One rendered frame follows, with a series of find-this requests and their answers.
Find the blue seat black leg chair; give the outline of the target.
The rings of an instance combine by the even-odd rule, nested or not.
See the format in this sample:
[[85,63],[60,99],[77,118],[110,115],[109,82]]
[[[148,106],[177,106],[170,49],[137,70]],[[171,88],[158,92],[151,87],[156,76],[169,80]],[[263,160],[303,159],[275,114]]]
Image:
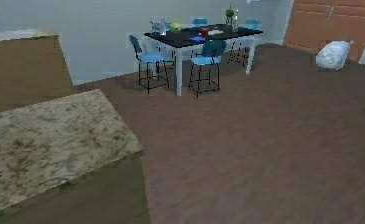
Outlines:
[[195,27],[205,27],[208,25],[207,19],[206,18],[194,18],[191,22],[191,27],[195,28]]
[[[191,69],[188,88],[195,93],[196,98],[199,98],[202,93],[220,90],[220,63],[226,46],[224,40],[207,40],[202,51],[190,57]],[[211,66],[217,68],[216,81],[212,79]]]
[[[138,85],[144,87],[147,93],[154,88],[170,87],[167,63],[175,65],[174,54],[166,56],[161,52],[161,48],[154,52],[144,52],[137,37],[130,35],[129,40],[138,61]],[[156,67],[155,76],[150,75],[150,64]]]
[[[256,19],[249,19],[245,21],[243,27],[251,30],[259,30],[261,22]],[[249,58],[249,50],[252,43],[252,38],[241,38],[232,42],[230,44],[228,62],[240,63],[242,66],[245,66],[247,59]]]

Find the black top white leg table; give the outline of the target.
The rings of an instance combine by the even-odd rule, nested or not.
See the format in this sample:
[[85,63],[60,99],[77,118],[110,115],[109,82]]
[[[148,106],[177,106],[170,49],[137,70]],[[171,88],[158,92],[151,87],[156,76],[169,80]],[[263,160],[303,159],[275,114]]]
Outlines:
[[[243,27],[239,27],[236,30],[233,30],[230,26],[226,26],[224,24],[216,24],[210,25],[210,28],[218,28],[224,33],[218,35],[207,35],[205,37],[207,40],[224,40],[227,44],[228,40],[239,39],[244,37],[252,38],[254,35],[262,34],[262,31],[259,30],[251,30]],[[194,46],[204,45],[206,42],[196,43],[190,40],[191,37],[199,36],[198,27],[195,28],[184,28],[179,33],[172,33],[168,31],[166,35],[160,35],[159,33],[145,33],[145,36],[162,43],[163,45],[170,46],[175,51],[175,71],[176,71],[176,95],[182,95],[182,78],[183,78],[183,70],[182,70],[182,62],[183,56],[182,52],[186,49],[191,49]],[[246,66],[246,73],[249,74],[251,72],[251,66],[254,59],[255,52],[255,42],[251,44],[249,51],[249,58]]]

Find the green plant in glass vase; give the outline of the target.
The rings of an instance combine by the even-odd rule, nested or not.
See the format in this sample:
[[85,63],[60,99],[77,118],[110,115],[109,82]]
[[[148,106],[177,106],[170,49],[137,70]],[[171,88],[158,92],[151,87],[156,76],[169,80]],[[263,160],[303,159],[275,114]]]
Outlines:
[[226,15],[226,22],[225,24],[227,26],[230,26],[233,24],[233,16],[234,16],[234,10],[232,9],[232,5],[229,5],[229,8],[225,11]]

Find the marble top brown counter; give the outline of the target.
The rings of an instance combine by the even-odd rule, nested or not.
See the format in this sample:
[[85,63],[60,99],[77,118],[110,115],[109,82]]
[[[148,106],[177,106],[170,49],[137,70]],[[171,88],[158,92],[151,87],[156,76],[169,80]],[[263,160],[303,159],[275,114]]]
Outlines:
[[74,93],[58,33],[0,32],[0,112]]
[[151,224],[144,148],[99,89],[0,113],[0,224]]

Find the white plastic bag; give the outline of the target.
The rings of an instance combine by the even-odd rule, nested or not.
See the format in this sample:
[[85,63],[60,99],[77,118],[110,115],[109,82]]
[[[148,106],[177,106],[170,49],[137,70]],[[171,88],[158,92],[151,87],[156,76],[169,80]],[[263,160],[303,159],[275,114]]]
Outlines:
[[316,65],[324,69],[341,69],[345,65],[352,44],[354,44],[353,40],[331,41],[316,55]]

